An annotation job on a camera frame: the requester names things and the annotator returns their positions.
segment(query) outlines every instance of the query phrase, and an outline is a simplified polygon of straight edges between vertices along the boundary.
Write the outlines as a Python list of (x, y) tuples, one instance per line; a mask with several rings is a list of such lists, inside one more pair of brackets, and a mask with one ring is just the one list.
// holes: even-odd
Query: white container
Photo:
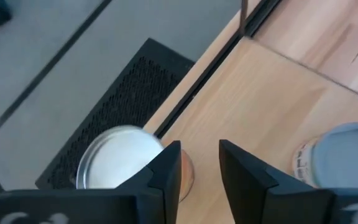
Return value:
[(358, 123), (346, 123), (304, 143), (294, 153), (297, 179), (323, 188), (358, 188)]
[[(135, 126), (111, 128), (95, 138), (83, 154), (77, 170), (77, 189), (115, 189), (143, 169), (162, 152), (160, 141)], [(183, 200), (194, 182), (194, 169), (181, 151)]]

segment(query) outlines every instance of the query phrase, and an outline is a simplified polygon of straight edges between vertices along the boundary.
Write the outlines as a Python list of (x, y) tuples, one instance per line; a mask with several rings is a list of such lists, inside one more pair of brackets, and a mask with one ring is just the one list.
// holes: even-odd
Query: label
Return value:
[(318, 187), (313, 178), (313, 169), (311, 166), (311, 153), (314, 146), (320, 140), (320, 137), (313, 138), (312, 140), (301, 145), (294, 153), (292, 167), (294, 176), (298, 180), (312, 186)]

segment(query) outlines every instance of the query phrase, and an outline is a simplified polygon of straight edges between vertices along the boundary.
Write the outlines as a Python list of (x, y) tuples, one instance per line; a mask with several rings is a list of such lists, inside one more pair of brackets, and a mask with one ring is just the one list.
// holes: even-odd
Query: black frame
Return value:
[[(252, 11), (246, 20), (245, 35), (253, 37), (257, 31), (262, 27), (263, 23), (267, 20), (269, 15), (280, 4), (282, 0), (261, 0), (257, 7)], [(177, 120), (181, 113), (190, 104), (197, 93), (202, 89), (205, 83), (211, 78), (213, 73), (218, 69), (226, 57), (230, 54), (232, 49), (242, 39), (243, 35), (240, 29), (234, 33), (224, 47), (219, 51), (217, 56), (207, 66), (204, 72), (200, 75), (197, 81), (189, 88), (184, 97), (174, 107), (170, 114), (164, 119), (163, 123), (154, 132), (158, 138), (162, 138), (164, 134), (170, 129), (172, 124)]]

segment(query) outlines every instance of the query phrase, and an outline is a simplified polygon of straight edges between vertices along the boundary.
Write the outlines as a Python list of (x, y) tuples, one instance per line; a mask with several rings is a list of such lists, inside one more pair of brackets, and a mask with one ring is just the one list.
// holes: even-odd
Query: wooden board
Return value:
[(303, 141), (350, 121), (358, 121), (357, 94), (242, 39), (162, 138), (164, 145), (180, 140), (195, 167), (178, 223), (234, 223), (219, 171), (220, 139), (290, 174)]
[(358, 0), (282, 0), (255, 39), (358, 91)]

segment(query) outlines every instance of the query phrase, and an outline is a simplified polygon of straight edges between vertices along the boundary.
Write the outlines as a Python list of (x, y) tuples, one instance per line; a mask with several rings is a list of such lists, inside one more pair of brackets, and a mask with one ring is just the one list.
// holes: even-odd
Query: black mesh vent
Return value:
[(122, 124), (143, 127), (193, 62), (149, 39), (36, 181), (39, 189), (74, 189), (78, 163), (91, 141)]

